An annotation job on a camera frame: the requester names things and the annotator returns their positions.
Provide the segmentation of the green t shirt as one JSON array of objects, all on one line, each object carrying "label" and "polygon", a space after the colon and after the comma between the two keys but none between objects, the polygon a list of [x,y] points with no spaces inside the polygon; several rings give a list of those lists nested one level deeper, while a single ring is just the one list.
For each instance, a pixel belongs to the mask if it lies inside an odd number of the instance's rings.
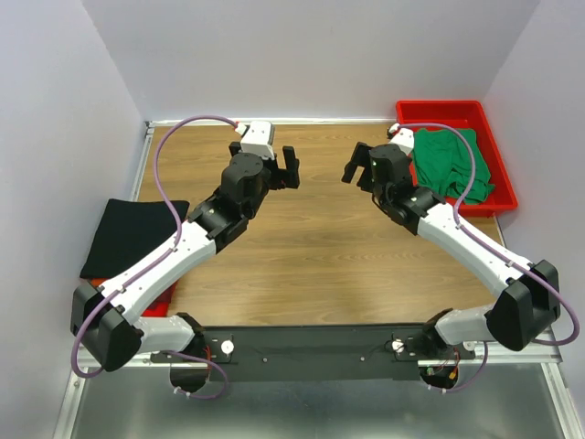
[{"label": "green t shirt", "polygon": [[[491,173],[477,146],[473,129],[460,129],[472,149],[475,178],[464,203],[477,205],[487,200],[495,185]],[[467,148],[459,137],[448,130],[419,129],[414,133],[412,152],[418,184],[429,187],[443,197],[459,198],[471,175],[471,161]]]}]

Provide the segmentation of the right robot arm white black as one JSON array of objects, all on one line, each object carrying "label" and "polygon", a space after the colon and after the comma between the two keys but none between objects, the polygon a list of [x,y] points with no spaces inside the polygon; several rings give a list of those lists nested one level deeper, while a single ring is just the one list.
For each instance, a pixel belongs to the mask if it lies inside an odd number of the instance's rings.
[{"label": "right robot arm white black", "polygon": [[558,286],[557,269],[545,260],[522,259],[456,219],[442,196],[413,183],[410,159],[396,145],[357,144],[343,182],[351,182],[359,168],[357,186],[386,216],[441,247],[495,296],[491,305],[448,308],[427,321],[417,340],[424,354],[438,359],[467,341],[495,341],[520,351],[558,319],[559,301],[545,286]]}]

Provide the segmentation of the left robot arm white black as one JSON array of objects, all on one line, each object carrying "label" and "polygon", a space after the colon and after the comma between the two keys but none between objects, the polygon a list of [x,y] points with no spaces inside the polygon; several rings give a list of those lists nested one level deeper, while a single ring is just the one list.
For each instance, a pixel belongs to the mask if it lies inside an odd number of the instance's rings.
[{"label": "left robot arm white black", "polygon": [[298,188],[300,161],[282,149],[285,167],[229,147],[232,157],[214,193],[196,206],[177,233],[141,261],[99,286],[87,282],[73,294],[70,328],[76,348],[85,347],[106,371],[139,353],[173,351],[196,359],[203,340],[189,315],[146,318],[144,310],[184,274],[211,259],[248,227],[271,190]]}]

